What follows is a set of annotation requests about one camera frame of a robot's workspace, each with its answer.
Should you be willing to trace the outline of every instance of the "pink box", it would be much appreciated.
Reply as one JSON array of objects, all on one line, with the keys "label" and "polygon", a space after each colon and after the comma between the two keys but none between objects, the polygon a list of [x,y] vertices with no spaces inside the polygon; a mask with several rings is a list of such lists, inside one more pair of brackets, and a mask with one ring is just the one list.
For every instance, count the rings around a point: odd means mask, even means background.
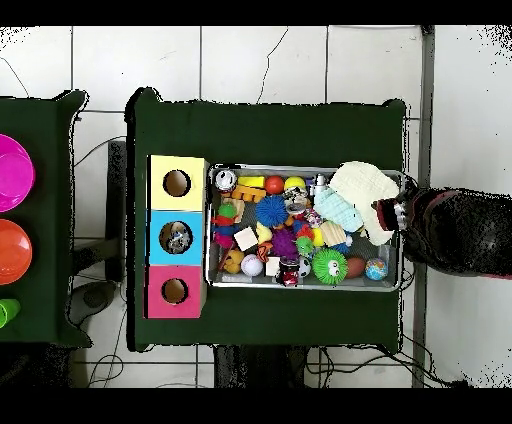
[{"label": "pink box", "polygon": [[[166,281],[181,280],[186,297],[180,303],[169,303],[162,288]],[[150,265],[148,284],[148,318],[199,318],[206,301],[207,284],[201,266]]]}]

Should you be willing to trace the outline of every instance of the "metal tray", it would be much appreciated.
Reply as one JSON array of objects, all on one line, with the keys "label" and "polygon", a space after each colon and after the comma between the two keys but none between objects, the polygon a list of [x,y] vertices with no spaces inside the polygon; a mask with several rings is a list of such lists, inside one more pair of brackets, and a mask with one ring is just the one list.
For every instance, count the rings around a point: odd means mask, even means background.
[{"label": "metal tray", "polygon": [[[207,231],[206,231],[206,279],[208,283],[215,287],[246,287],[259,289],[286,289],[286,290],[357,290],[357,291],[373,291],[388,292],[396,290],[399,286],[398,276],[401,275],[401,263],[399,260],[399,246],[401,245],[400,234],[395,232],[391,240],[381,246],[372,245],[368,239],[354,235],[353,244],[350,252],[345,257],[353,256],[362,257],[365,260],[371,258],[381,258],[388,265],[388,275],[381,281],[373,281],[365,275],[358,278],[343,280],[336,286],[322,284],[314,275],[313,271],[299,280],[299,284],[295,287],[285,287],[276,283],[274,277],[259,275],[257,277],[249,277],[244,273],[230,274],[228,272],[218,271],[218,264],[224,253],[224,249],[216,243],[213,243],[213,225],[211,218],[215,216],[221,204],[221,196],[217,191],[213,181],[218,172],[225,169],[231,169],[237,176],[271,176],[280,175],[283,178],[291,176],[300,176],[302,178],[311,178],[316,174],[324,174],[329,178],[336,172],[337,168],[310,168],[310,167],[290,167],[290,166],[268,166],[268,165],[226,165],[214,164],[210,166],[207,174]],[[382,171],[385,175],[393,179],[400,189],[404,187],[404,176],[398,171]],[[246,202],[245,211],[241,228],[251,226],[253,230],[256,228],[255,204]],[[256,253],[257,246],[245,251],[245,254]]]}]

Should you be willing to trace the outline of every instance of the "blue box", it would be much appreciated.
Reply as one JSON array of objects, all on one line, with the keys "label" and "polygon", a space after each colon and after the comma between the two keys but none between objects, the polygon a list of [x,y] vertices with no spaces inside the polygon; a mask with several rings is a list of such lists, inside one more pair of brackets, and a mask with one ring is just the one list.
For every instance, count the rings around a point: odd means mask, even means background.
[{"label": "blue box", "polygon": [[[174,221],[187,224],[192,232],[192,244],[183,253],[168,253],[160,245],[160,231],[165,224]],[[149,233],[150,265],[202,265],[204,246],[203,213],[151,210]]]}]

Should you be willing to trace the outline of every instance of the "green spiky ball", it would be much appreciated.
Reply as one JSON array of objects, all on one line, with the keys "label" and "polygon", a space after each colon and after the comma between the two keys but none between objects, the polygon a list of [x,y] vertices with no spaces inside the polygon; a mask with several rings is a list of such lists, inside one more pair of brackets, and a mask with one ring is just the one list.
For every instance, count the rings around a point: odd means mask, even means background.
[{"label": "green spiky ball", "polygon": [[236,208],[231,203],[224,203],[219,207],[219,215],[226,218],[234,218],[236,215]]},{"label": "green spiky ball", "polygon": [[299,251],[300,256],[308,256],[311,252],[313,252],[313,242],[309,237],[299,237],[295,244],[297,245],[297,250]]},{"label": "green spiky ball", "polygon": [[334,249],[322,249],[313,257],[313,272],[321,283],[336,285],[347,275],[347,260]]}]

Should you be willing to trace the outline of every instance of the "yellow box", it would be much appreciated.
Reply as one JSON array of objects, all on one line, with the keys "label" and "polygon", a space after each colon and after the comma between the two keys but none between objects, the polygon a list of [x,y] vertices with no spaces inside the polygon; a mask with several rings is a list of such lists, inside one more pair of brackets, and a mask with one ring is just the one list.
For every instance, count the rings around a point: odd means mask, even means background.
[{"label": "yellow box", "polygon": [[[208,163],[204,159],[151,155],[150,170],[151,205],[147,205],[148,208],[171,211],[204,211],[206,172],[208,170]],[[171,195],[169,191],[172,192],[169,185],[171,180],[185,184],[185,193],[181,194],[180,192],[177,196]]]}]

